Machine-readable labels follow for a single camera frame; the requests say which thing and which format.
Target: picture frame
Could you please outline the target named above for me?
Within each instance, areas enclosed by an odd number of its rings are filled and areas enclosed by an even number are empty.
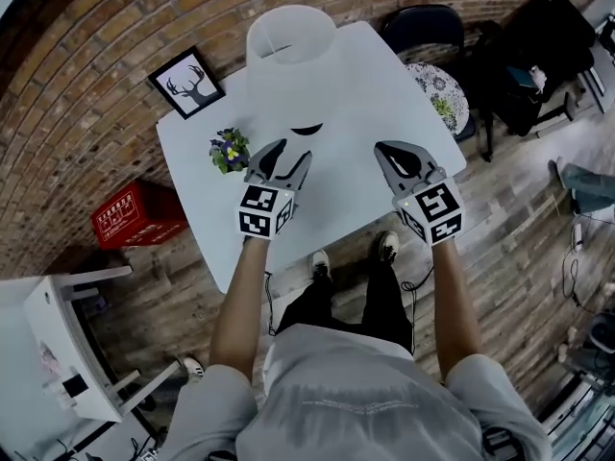
[[[161,66],[148,79],[183,119],[226,95],[196,46]]]

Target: black pants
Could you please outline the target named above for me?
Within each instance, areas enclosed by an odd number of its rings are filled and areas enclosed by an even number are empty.
[[[367,302],[360,325],[348,325],[332,316],[335,287],[329,279],[317,279],[301,297],[286,308],[277,333],[301,323],[339,329],[394,342],[412,353],[412,324],[406,316],[395,272],[386,263],[374,263],[367,284]]]

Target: white table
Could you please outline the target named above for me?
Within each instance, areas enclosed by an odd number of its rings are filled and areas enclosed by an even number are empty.
[[[239,128],[250,152],[287,138],[274,174],[287,173],[299,155],[313,162],[298,196],[300,208],[271,245],[267,270],[282,267],[356,231],[392,210],[393,194],[374,156],[380,140],[404,140],[426,148],[448,175],[465,158],[421,87],[366,22],[340,28],[346,95],[320,132],[299,136],[264,124],[246,97],[246,70],[222,82],[226,97],[183,120],[173,111],[158,123],[173,183],[201,253],[218,287],[226,292],[241,253],[234,214],[243,173],[222,175],[209,158],[217,131]]]
[[[66,381],[75,375],[81,375],[86,383],[87,389],[74,399],[77,404],[73,410],[79,417],[121,422],[135,406],[180,367],[177,361],[173,362],[149,384],[123,401],[118,391],[137,379],[139,372],[134,371],[119,382],[111,384],[87,342],[70,302],[91,297],[92,293],[88,290],[74,292],[73,285],[112,279],[128,275],[132,271],[128,266],[100,272],[45,277],[24,303],[26,317],[37,344],[40,347],[44,343],[53,353],[61,367],[61,380]]]

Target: wooden floor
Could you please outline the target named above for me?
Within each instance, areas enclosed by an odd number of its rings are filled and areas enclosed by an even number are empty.
[[[469,229],[457,239],[457,246],[487,353],[504,365],[534,412],[565,376],[555,360],[556,345],[565,339],[569,326],[583,328],[590,317],[562,296],[562,258],[570,247],[574,217],[548,163],[562,155],[615,175],[614,132],[615,113],[580,120],[540,139],[506,135],[500,125],[490,164],[478,155],[475,139],[463,144],[468,167],[455,180],[466,204]],[[613,220],[612,209],[595,216]],[[586,243],[576,256],[577,294],[586,307],[599,309],[606,301],[602,283],[612,280],[615,227],[587,218],[580,222]],[[394,214],[331,245],[327,251],[339,287],[334,314],[346,321],[360,319],[366,288],[363,258],[382,230],[395,230],[401,237],[395,262],[400,281],[417,282],[431,267],[431,252]],[[102,288],[110,307],[90,319],[112,367],[119,375],[139,368],[147,377],[175,356],[193,354],[207,363],[209,338],[224,296],[190,231],[157,248],[131,249],[127,256],[134,274]],[[273,276],[275,321],[307,284],[305,260]],[[411,296],[405,294],[404,299],[410,316]],[[263,294],[259,368],[271,340],[268,317]],[[432,278],[419,290],[415,338],[418,363],[437,377]],[[177,376],[155,394],[159,408],[149,415],[155,425],[169,424],[183,381]],[[255,388],[261,395],[259,379]]]

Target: red crate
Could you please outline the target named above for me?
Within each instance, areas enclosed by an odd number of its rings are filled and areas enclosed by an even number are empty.
[[[175,191],[139,180],[121,189],[91,219],[104,250],[162,244],[188,227]]]

